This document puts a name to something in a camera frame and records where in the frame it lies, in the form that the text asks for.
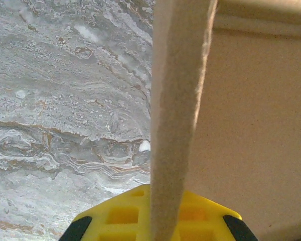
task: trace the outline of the beige strip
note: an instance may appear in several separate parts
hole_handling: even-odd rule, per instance
[[[151,98],[151,225],[169,241],[184,191],[217,0],[157,0]]]
[[[221,4],[246,5],[247,8],[258,6],[261,9],[276,10],[283,14],[301,14],[301,0],[222,0],[221,2],[223,2]]]
[[[243,19],[224,14],[216,15],[214,28],[238,30],[249,33],[301,37],[301,25],[285,24],[259,19]]]

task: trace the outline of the black rubber tip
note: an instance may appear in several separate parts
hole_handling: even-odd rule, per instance
[[[258,241],[257,237],[242,220],[231,215],[225,215],[223,219],[236,241]]]
[[[64,234],[60,237],[59,241],[80,241],[91,221],[92,217],[86,216],[72,222]]]

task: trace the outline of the marble surface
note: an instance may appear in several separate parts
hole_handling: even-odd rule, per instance
[[[149,182],[153,6],[0,0],[0,240]]]

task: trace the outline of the plastic tool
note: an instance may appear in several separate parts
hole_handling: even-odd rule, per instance
[[[111,198],[75,217],[59,241],[151,241],[149,185]],[[241,216],[185,191],[171,241],[256,241]]]

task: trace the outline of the white spot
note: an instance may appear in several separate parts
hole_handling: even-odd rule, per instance
[[[97,38],[97,36],[95,36],[89,29],[87,29],[85,26],[80,26],[80,25],[75,25],[74,27],[82,37],[84,37],[85,39],[88,39],[92,42],[99,42],[99,39]]]
[[[32,24],[34,22],[34,17],[32,16],[32,13],[26,8],[22,8],[19,11],[20,16],[24,19],[24,21],[27,21],[28,24]]]
[[[139,151],[144,152],[144,151],[150,151],[151,150],[151,144],[147,140],[143,140],[141,145],[139,146]]]
[[[26,98],[26,93],[23,90],[19,90],[16,92],[16,97],[19,99],[24,99]]]
[[[93,103],[97,102],[97,100],[96,99],[88,99],[88,100],[85,100],[85,102],[87,104],[93,104]]]
[[[151,8],[141,8],[142,10],[144,10],[146,13],[153,13],[152,9]]]

